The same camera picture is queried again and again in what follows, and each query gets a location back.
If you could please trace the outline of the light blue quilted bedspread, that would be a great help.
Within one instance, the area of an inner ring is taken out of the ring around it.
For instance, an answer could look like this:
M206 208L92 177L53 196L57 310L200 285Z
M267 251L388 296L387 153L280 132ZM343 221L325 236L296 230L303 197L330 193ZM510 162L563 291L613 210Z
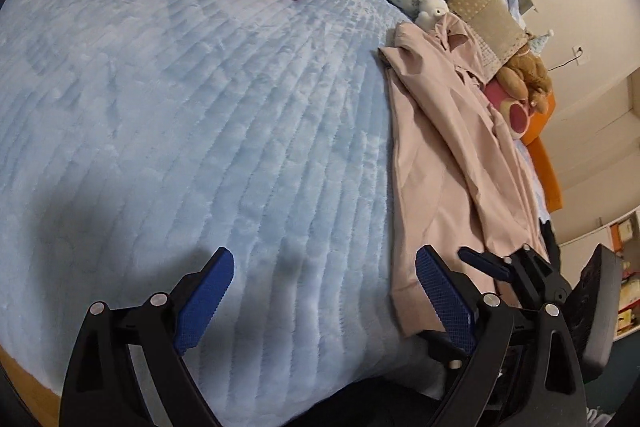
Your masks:
M227 426L440 367L390 302L385 0L6 0L1 344L60 392L91 303L137 306L219 247L186 364Z

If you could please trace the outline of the beige patchwork cushion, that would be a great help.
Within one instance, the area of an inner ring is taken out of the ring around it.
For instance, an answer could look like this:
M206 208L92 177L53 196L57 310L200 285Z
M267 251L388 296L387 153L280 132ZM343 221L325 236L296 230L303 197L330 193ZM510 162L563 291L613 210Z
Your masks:
M465 21L480 46L488 79L526 45L526 32L503 0L446 0L451 12Z

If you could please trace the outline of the brown teddy bear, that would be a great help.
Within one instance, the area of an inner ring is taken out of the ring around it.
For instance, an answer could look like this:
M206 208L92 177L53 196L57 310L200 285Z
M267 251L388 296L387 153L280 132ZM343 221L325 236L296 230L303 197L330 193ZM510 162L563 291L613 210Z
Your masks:
M536 113L548 113L552 80L544 62L528 44L500 67L496 80L514 100L526 102Z

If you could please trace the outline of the blue party hat toy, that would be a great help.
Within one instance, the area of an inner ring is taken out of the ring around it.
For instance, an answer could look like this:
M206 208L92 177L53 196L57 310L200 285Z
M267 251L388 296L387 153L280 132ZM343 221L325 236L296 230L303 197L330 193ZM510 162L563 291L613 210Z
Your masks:
M541 56L541 53L544 50L544 47L548 44L549 40L554 36L554 31L552 29L549 29L547 32L539 36L536 36L533 34L527 34L527 35L528 35L527 43L528 43L529 49L536 56Z

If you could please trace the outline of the white plush sheep toy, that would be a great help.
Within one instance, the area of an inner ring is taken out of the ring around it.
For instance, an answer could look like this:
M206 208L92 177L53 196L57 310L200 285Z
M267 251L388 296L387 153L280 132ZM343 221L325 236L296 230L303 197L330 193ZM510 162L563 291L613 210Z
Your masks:
M449 8L445 0L420 0L419 13L414 23L423 31L430 31L448 12Z

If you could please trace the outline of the pale pink large garment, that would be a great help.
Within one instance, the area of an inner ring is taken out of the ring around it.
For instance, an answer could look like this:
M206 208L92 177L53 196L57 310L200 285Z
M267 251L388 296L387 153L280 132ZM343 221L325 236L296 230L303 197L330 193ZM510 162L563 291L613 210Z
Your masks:
M504 118L482 89L480 47L454 14L430 31L396 26L378 51L393 130L394 247L390 297L401 332L442 323L416 275L416 253L432 246L482 293L498 285L463 263L462 247L506 257L523 245L547 252L534 182Z

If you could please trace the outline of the pink round plush toy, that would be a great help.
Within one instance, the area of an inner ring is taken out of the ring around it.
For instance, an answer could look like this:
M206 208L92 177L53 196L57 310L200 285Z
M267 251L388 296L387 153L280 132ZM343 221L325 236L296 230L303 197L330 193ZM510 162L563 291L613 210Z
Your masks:
M523 102L507 94L497 79L491 79L484 88L484 95L494 109L506 121L506 125L514 140L519 140L527 132L533 109Z

